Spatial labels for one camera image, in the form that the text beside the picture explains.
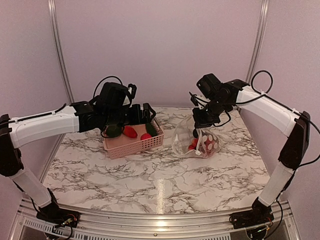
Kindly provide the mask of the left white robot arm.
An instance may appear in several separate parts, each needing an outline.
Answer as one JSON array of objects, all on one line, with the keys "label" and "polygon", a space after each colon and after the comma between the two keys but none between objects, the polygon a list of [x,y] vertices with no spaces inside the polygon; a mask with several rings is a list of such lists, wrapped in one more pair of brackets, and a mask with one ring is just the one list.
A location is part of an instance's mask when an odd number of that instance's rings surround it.
[{"label": "left white robot arm", "polygon": [[43,209],[53,223],[63,219],[54,196],[22,163],[20,147],[44,138],[68,133],[83,133],[94,129],[104,132],[108,126],[120,127],[150,123],[156,112],[148,103],[123,105],[105,110],[87,102],[75,102],[60,109],[10,118],[0,118],[0,174],[10,178]]}]

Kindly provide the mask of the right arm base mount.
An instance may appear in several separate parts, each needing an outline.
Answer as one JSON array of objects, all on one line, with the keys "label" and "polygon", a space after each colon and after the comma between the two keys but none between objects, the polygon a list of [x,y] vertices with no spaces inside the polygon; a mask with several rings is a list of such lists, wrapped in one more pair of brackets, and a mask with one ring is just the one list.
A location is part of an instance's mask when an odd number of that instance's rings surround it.
[{"label": "right arm base mount", "polygon": [[234,212],[229,217],[229,222],[233,225],[234,229],[248,228],[272,222],[273,220],[274,215],[270,207],[267,210],[255,208]]}]

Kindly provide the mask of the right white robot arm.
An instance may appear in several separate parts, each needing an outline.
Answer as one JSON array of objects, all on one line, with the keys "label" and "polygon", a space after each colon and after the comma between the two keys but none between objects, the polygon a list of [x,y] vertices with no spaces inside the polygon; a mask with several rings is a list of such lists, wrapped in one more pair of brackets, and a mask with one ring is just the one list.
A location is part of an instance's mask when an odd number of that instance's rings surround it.
[{"label": "right white robot arm", "polygon": [[298,113],[285,107],[240,79],[223,83],[210,73],[204,75],[196,85],[204,95],[205,106],[197,105],[192,111],[195,128],[219,127],[221,113],[227,114],[238,107],[267,121],[287,137],[278,164],[251,209],[230,216],[230,222],[235,228],[273,220],[271,205],[290,185],[308,149],[310,115],[305,111]]}]

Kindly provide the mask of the green avocado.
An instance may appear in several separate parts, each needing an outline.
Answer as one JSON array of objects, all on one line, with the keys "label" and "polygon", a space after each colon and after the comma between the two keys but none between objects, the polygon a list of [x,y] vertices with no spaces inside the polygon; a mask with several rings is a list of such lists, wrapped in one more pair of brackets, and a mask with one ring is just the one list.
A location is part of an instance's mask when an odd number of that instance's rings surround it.
[{"label": "green avocado", "polygon": [[106,127],[103,136],[105,138],[117,138],[119,137],[123,132],[123,128],[119,127],[117,125],[109,125]]}]

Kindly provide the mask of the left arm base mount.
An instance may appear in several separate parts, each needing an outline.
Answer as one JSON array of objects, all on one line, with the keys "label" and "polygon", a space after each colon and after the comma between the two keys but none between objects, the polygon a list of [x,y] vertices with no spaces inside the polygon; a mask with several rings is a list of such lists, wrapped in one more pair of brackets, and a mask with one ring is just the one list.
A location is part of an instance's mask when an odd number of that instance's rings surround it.
[{"label": "left arm base mount", "polygon": [[45,207],[35,209],[38,219],[55,224],[55,228],[65,226],[76,228],[80,218],[78,211],[60,208],[56,200],[52,200],[51,203]]}]

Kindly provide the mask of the purple eggplant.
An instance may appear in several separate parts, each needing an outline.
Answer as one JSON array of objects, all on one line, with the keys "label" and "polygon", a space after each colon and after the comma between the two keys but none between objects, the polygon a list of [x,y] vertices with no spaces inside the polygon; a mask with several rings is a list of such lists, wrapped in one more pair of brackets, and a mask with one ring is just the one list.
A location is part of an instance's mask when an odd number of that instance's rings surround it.
[{"label": "purple eggplant", "polygon": [[211,157],[212,155],[214,155],[215,153],[218,153],[220,151],[220,145],[218,142],[216,141],[206,141],[206,142],[202,142],[199,146],[199,150],[201,153],[201,157],[203,158],[207,158],[207,157]]}]

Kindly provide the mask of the clear dotted zip top bag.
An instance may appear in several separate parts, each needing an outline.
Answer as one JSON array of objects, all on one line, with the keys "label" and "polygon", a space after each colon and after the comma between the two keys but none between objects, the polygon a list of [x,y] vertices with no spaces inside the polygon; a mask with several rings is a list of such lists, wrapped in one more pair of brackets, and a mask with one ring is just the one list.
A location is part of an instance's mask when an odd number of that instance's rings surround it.
[{"label": "clear dotted zip top bag", "polygon": [[171,147],[181,158],[210,158],[221,150],[222,144],[212,128],[195,128],[193,116],[188,115],[177,124]]}]

